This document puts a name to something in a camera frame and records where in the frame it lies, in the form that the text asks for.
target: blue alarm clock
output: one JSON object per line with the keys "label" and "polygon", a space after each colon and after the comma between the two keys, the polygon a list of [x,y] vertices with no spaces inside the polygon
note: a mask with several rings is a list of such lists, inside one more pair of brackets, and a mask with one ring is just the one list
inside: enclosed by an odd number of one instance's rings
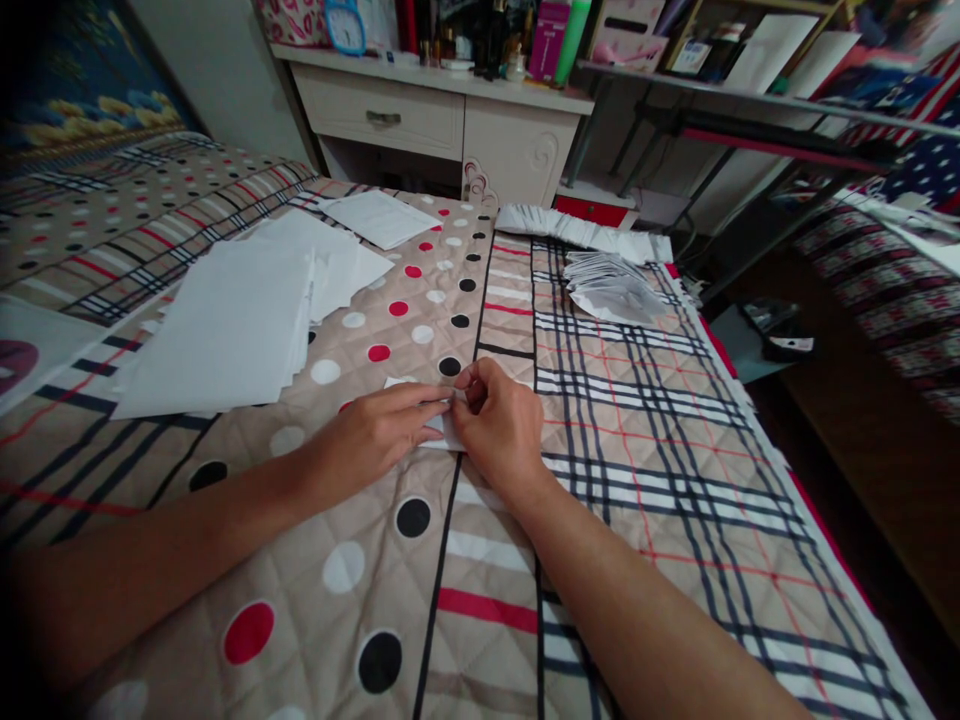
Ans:
{"label": "blue alarm clock", "polygon": [[344,55],[360,56],[367,51],[367,34],[356,0],[327,1],[327,30],[330,41]]}

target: person's left hand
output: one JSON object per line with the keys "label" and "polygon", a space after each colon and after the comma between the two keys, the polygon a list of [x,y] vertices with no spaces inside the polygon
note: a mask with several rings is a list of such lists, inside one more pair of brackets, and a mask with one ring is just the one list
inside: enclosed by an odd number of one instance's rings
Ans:
{"label": "person's left hand", "polygon": [[401,383],[357,398],[306,444],[286,456],[297,495],[316,512],[376,482],[411,449],[443,433],[424,427],[449,409],[453,389]]}

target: white dresser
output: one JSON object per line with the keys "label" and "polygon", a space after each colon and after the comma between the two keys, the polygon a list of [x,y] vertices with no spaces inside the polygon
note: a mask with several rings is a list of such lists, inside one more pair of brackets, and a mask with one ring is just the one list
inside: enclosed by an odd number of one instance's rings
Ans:
{"label": "white dresser", "polygon": [[496,208],[521,202],[550,207],[581,117],[586,93],[529,83],[488,82],[437,68],[399,68],[328,50],[272,45],[288,62],[330,174],[364,182],[363,153],[392,148],[459,164],[461,199]]}

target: hand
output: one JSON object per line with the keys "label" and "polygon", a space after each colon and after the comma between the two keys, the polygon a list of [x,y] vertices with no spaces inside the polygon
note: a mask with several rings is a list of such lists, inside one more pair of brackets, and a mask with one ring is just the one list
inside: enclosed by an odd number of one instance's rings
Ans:
{"label": "hand", "polygon": [[424,425],[450,406],[449,387],[402,383],[357,398],[288,456],[301,483],[299,501],[315,512],[333,507],[376,482],[411,449],[443,433]]}
{"label": "hand", "polygon": [[454,387],[467,398],[453,401],[460,441],[503,500],[529,494],[533,483],[549,477],[540,458],[543,406],[536,393],[490,358],[464,368]]}

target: forearm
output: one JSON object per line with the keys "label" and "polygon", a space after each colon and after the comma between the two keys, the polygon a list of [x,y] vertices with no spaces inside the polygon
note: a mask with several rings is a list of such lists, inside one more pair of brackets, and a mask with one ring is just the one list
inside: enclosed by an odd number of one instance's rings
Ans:
{"label": "forearm", "polygon": [[652,565],[546,473],[505,498],[628,717],[808,717]]}
{"label": "forearm", "polygon": [[277,534],[305,519],[296,459],[253,468],[130,520],[13,559],[49,682],[65,689]]}

